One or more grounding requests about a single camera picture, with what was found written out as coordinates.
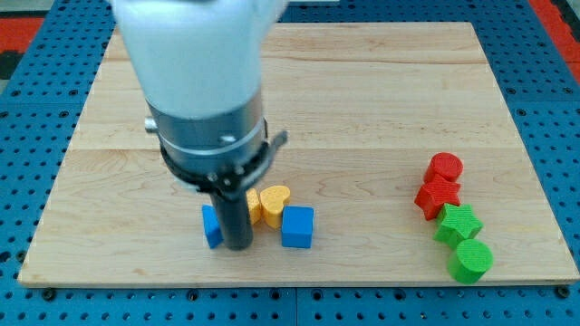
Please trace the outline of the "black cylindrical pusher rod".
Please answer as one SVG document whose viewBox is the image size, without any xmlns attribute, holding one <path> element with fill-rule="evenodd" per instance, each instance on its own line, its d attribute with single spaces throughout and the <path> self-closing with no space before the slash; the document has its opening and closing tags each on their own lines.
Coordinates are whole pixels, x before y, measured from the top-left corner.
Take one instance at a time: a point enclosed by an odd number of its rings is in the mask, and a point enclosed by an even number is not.
<svg viewBox="0 0 580 326">
<path fill-rule="evenodd" d="M 253 242 L 253 229 L 246 197 L 242 193 L 226 197 L 215 191 L 210 194 L 210 199 L 225 246 L 234 251 L 248 248 Z"/>
</svg>

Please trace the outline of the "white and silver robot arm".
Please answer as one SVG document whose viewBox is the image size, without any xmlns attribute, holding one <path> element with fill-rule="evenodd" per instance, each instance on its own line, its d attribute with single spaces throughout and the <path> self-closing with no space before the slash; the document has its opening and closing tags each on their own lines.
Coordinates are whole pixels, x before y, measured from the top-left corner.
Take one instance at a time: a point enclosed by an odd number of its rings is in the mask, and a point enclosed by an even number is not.
<svg viewBox="0 0 580 326">
<path fill-rule="evenodd" d="M 113 0 L 169 171 L 210 196 L 226 247 L 253 241 L 247 191 L 287 135 L 270 136 L 261 46 L 284 0 Z"/>
</svg>

